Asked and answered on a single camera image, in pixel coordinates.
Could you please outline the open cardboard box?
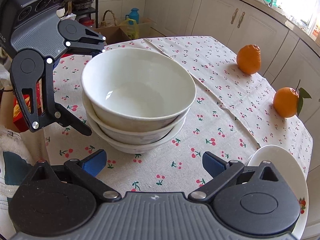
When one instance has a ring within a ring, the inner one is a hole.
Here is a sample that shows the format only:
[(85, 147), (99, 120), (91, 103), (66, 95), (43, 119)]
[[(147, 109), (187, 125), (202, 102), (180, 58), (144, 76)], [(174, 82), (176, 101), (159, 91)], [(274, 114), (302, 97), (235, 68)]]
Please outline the open cardboard box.
[(105, 43), (107, 45), (131, 41), (131, 38), (126, 34), (124, 26), (97, 28), (94, 31), (106, 37)]

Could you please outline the yellow plastic bag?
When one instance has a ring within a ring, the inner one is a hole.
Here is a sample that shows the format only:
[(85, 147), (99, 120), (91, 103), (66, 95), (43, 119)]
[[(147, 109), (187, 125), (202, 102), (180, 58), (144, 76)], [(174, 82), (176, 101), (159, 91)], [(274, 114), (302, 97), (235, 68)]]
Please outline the yellow plastic bag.
[(128, 18), (127, 20), (121, 22), (121, 28), (125, 34), (131, 39), (135, 40), (139, 38), (139, 26), (136, 20)]

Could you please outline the cherry print tablecloth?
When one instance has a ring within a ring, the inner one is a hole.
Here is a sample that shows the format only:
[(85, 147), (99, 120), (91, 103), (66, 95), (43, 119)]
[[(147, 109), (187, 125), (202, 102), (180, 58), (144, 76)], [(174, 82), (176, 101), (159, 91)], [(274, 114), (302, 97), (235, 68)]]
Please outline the cherry print tablecloth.
[(145, 38), (109, 45), (108, 49), (142, 48), (161, 51), (179, 62), (194, 78), (197, 97), (185, 124), (171, 141), (144, 154), (126, 154), (93, 134), (52, 124), (44, 142), (53, 165), (82, 159), (102, 148), (107, 164), (99, 179), (120, 193), (183, 191), (210, 180), (202, 167), (209, 151), (224, 160), (245, 162), (257, 149), (278, 145), (307, 173), (312, 137), (297, 118), (281, 118), (273, 109), (274, 89), (259, 74), (241, 72), (236, 55), (212, 37)]

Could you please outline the white kitchen cabinets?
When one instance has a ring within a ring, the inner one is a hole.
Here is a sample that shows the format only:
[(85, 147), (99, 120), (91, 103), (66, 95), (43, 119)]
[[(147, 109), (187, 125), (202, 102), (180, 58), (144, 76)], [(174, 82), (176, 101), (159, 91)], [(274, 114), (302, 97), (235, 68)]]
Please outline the white kitchen cabinets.
[(273, 88), (310, 93), (299, 117), (319, 138), (319, 46), (290, 21), (252, 0), (146, 0), (144, 14), (166, 36), (209, 35), (233, 52), (258, 45), (259, 73)]

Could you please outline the bumpy orange tangerine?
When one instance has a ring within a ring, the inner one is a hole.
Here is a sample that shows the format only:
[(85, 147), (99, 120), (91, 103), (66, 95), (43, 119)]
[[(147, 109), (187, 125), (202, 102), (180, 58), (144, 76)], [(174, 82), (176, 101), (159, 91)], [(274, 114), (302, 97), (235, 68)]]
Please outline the bumpy orange tangerine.
[(257, 73), (261, 67), (260, 47), (255, 44), (242, 47), (236, 56), (236, 63), (245, 74)]

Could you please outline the white plate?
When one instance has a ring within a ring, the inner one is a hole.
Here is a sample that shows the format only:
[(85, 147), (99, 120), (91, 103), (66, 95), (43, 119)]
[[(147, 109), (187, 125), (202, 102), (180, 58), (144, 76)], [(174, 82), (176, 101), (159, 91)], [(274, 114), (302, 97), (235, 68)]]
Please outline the white plate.
[(309, 211), (309, 193), (304, 173), (293, 155), (277, 145), (266, 145), (258, 149), (245, 165), (259, 166), (264, 160), (270, 161), (276, 167), (298, 199), (300, 215), (292, 234), (296, 239), (301, 239)]

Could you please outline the orange with green leaf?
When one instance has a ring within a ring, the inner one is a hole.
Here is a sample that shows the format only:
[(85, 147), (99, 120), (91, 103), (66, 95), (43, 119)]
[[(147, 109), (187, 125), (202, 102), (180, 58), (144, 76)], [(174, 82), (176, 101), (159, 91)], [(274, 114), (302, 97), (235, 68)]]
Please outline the orange with green leaf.
[(302, 87), (300, 80), (296, 88), (283, 87), (276, 91), (273, 98), (273, 107), (282, 118), (299, 116), (304, 99), (312, 99), (311, 95)]

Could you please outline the wicker basket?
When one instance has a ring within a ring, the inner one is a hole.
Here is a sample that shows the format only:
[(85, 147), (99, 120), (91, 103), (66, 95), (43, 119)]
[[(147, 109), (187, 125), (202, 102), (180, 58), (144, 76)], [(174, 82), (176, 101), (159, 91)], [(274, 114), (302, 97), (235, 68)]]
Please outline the wicker basket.
[(100, 22), (99, 27), (104, 28), (104, 27), (112, 27), (117, 25), (118, 25), (118, 20), (116, 18), (115, 13), (112, 10), (106, 10), (103, 14), (103, 18)]

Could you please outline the white floral bowl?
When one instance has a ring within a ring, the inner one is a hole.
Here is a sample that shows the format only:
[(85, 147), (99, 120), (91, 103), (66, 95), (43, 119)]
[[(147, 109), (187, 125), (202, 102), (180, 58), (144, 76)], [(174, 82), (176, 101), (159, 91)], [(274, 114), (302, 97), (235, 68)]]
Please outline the white floral bowl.
[(175, 126), (185, 120), (188, 112), (190, 111), (190, 108), (188, 108), (172, 123), (163, 128), (148, 132), (128, 132), (108, 126), (102, 120), (100, 120), (93, 109), (91, 101), (84, 92), (82, 92), (82, 103), (87, 113), (87, 119), (91, 118), (93, 121), (95, 121), (98, 127), (111, 139), (130, 145), (146, 145), (161, 140), (163, 137), (169, 134), (169, 132), (173, 130)]
[(121, 152), (128, 153), (128, 154), (146, 153), (171, 141), (172, 139), (174, 139), (174, 137), (176, 137), (176, 135), (178, 135), (178, 133), (180, 132), (180, 130), (182, 129), (185, 123), (185, 120), (186, 120), (186, 117), (184, 117), (183, 120), (181, 120), (177, 125), (175, 125), (166, 136), (164, 136), (162, 139), (160, 139), (157, 142), (153, 142), (151, 144), (146, 144), (146, 145), (131, 145), (131, 144), (125, 144), (125, 143), (118, 142), (111, 139), (100, 129), (98, 124), (91, 117), (87, 118), (87, 122), (89, 123), (91, 129), (97, 136), (101, 137), (101, 139), (108, 142), (116, 150), (119, 150)]

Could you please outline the teal thermos jug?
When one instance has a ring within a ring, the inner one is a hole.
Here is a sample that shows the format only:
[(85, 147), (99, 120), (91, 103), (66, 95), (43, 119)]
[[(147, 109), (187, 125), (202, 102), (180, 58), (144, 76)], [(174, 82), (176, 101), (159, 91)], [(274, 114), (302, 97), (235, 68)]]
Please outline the teal thermos jug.
[(132, 8), (130, 13), (125, 15), (125, 21), (128, 25), (135, 25), (139, 23), (139, 9), (138, 8)]

